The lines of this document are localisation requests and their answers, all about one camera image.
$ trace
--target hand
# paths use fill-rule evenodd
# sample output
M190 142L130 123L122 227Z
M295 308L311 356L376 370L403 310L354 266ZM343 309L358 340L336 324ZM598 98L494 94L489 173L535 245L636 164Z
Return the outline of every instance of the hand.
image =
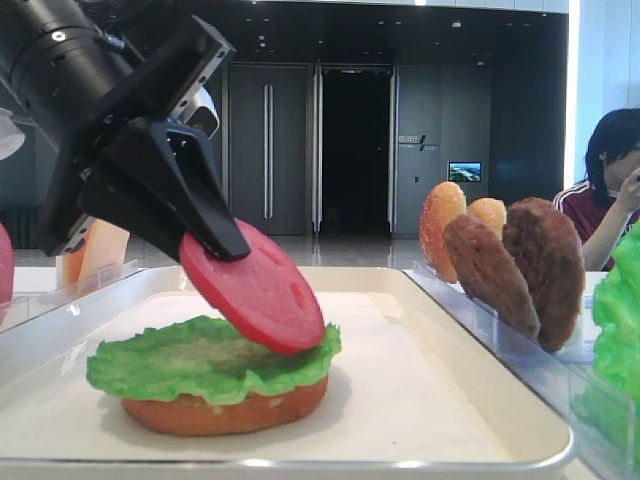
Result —
M640 209L640 168L622 183L616 204L628 215Z

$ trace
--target robotic arm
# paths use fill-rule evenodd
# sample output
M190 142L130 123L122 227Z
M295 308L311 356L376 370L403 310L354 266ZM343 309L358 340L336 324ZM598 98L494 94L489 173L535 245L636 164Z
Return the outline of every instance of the robotic arm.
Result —
M47 255L81 247L94 218L178 262L186 232L220 259L249 254L216 178L219 121L203 88L232 46L194 16L148 57L122 34L171 3L0 5L0 81L58 152L38 226Z

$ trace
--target white tray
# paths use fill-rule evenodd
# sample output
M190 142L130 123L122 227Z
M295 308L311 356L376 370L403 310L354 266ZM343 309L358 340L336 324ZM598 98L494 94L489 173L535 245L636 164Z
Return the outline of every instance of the white tray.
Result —
M92 389L86 358L101 340L215 314L182 269L147 270L0 335L0 478L560 478L574 456L569 426L405 274L302 271L343 331L310 417L178 439Z

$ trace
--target white stripe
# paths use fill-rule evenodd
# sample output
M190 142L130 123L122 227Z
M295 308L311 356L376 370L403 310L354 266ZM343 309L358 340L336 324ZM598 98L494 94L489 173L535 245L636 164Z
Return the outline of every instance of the white stripe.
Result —
M558 210L560 210L561 212L564 212L563 203L567 199L567 197L577 193L582 193L588 190L589 188L591 188L589 181L584 181L577 185L574 185L573 187L558 193L556 197L553 199L553 204Z

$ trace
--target wall sign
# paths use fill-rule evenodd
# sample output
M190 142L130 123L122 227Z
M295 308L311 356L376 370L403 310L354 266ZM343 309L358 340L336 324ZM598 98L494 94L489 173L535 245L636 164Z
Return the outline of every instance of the wall sign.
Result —
M420 152L437 152L438 145L427 144L426 140L426 135L398 135L398 146Z

